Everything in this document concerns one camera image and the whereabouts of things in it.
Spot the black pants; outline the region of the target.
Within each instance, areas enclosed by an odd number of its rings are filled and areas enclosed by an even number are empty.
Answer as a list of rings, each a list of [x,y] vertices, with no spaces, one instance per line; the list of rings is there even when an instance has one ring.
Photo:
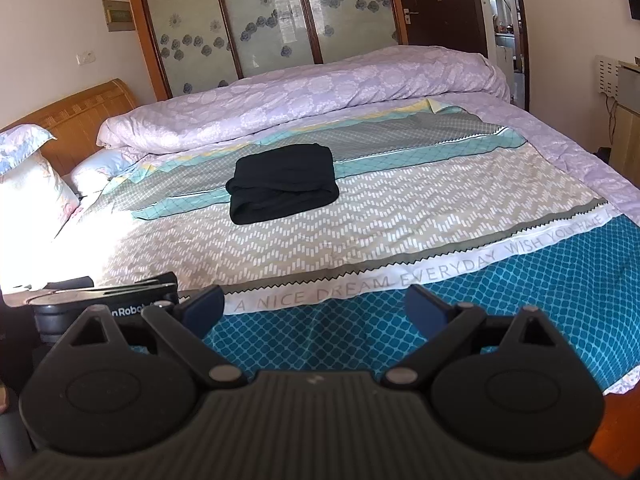
[[[240,158],[226,190],[230,219],[238,226],[318,209],[340,197],[332,152],[317,143]]]

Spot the floral pastel pillow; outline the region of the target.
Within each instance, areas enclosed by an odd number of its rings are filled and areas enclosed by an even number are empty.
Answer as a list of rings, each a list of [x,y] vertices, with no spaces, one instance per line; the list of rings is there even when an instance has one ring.
[[[79,206],[41,154],[54,136],[37,125],[1,133],[1,286],[27,287]]]

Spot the patterned teal bed sheet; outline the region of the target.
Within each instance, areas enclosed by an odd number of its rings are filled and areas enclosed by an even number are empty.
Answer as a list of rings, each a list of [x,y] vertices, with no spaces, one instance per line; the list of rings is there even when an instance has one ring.
[[[332,152],[340,197],[238,226],[242,157]],[[532,304],[602,388],[639,364],[639,192],[543,122],[487,94],[308,117],[206,148],[147,154],[79,202],[27,287],[172,272],[218,285],[205,341],[240,367],[382,370],[421,337],[401,294],[424,285],[507,315]]]

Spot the light blue pillow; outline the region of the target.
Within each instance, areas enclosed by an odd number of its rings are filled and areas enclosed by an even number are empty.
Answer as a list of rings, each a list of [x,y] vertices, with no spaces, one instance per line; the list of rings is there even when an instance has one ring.
[[[134,158],[119,150],[99,150],[83,160],[63,180],[80,197],[102,191],[107,183],[134,163]]]

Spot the wooden bed headboard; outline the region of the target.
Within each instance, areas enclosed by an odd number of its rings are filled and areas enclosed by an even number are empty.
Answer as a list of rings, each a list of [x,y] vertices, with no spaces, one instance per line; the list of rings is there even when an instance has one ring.
[[[40,108],[7,125],[1,132],[26,124],[47,129],[55,140],[44,144],[41,154],[60,176],[65,176],[99,151],[96,137],[107,118],[128,113],[138,106],[129,87],[116,78]]]

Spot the wooden dresser with grey drawer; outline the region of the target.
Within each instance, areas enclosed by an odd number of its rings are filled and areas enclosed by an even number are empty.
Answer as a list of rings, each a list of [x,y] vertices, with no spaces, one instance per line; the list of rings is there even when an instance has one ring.
[[[640,176],[639,66],[620,62],[610,165],[634,186]]]

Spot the lilac rolled duvet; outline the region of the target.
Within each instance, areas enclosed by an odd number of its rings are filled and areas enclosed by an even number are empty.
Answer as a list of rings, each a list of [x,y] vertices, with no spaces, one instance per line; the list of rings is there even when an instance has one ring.
[[[502,70],[479,53],[388,47],[139,106],[108,118],[96,143],[142,154],[180,153],[349,107],[460,92],[510,99]]]

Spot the frosted floral wardrobe doors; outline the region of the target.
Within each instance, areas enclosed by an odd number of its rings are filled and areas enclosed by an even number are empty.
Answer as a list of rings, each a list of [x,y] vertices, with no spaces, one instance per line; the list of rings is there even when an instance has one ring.
[[[160,100],[403,44],[398,2],[130,0]]]

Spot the dark wooden door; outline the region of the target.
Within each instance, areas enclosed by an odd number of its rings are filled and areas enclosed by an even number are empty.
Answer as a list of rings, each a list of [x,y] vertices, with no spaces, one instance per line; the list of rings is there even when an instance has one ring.
[[[486,55],[480,0],[400,0],[408,44]]]

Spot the white wall socket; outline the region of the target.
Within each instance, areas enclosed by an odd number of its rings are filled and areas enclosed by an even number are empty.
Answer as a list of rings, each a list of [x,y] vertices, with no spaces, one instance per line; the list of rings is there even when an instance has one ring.
[[[96,54],[93,51],[86,51],[76,55],[76,61],[79,66],[88,65],[96,62]]]

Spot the white wall router panel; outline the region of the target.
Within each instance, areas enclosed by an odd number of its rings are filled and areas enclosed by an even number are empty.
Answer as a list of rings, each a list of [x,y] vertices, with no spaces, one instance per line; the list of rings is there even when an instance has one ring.
[[[608,58],[604,55],[596,56],[598,92],[608,98],[616,99],[618,96],[618,75],[620,74],[620,61]]]

